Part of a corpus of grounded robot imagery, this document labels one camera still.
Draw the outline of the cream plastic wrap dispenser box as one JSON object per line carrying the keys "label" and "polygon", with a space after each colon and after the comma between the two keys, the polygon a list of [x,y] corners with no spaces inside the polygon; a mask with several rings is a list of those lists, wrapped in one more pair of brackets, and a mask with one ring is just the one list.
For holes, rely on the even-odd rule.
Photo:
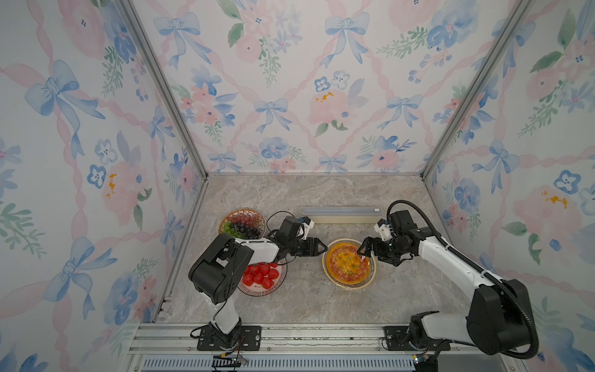
{"label": "cream plastic wrap dispenser box", "polygon": [[384,219],[382,209],[373,206],[302,206],[300,214],[316,224],[375,224]]}

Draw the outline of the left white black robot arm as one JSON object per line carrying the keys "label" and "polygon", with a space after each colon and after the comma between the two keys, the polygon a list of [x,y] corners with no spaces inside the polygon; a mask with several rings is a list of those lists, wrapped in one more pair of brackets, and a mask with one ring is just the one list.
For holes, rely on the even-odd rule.
{"label": "left white black robot arm", "polygon": [[203,298],[209,301],[209,322],[191,331],[197,350],[231,352],[244,345],[260,349],[258,325],[243,325],[232,298],[253,264],[278,264],[288,256],[317,257],[328,246],[310,231],[315,222],[308,217],[287,216],[278,229],[260,239],[241,240],[222,232],[191,266],[188,279]]}

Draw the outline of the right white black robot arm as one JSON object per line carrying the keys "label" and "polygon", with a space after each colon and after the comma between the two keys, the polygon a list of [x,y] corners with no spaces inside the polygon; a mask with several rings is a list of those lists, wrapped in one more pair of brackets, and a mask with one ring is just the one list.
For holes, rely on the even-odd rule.
{"label": "right white black robot arm", "polygon": [[420,258],[448,277],[470,304],[464,316],[439,311],[413,315],[401,341],[416,350],[435,350],[433,360],[452,343],[475,347],[486,355],[536,357],[539,335],[525,285],[475,263],[448,243],[417,205],[411,201],[403,205],[405,210],[387,210],[375,226],[377,237],[367,237],[358,255],[396,268]]}

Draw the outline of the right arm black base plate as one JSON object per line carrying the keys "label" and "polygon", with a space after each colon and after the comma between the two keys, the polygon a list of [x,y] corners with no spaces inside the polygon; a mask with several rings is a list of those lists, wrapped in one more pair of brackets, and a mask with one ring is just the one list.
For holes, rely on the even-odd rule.
{"label": "right arm black base plate", "polygon": [[383,328],[384,349],[388,351],[424,352],[434,351],[444,339],[431,339],[425,331],[408,325],[387,325]]}

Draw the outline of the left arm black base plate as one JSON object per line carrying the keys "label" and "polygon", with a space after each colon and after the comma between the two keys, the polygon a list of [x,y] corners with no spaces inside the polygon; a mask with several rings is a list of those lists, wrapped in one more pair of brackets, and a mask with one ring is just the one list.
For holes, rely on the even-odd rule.
{"label": "left arm black base plate", "polygon": [[209,323],[192,330],[190,337],[197,340],[198,351],[258,351],[262,340],[262,327],[237,325],[229,334],[225,334]]}

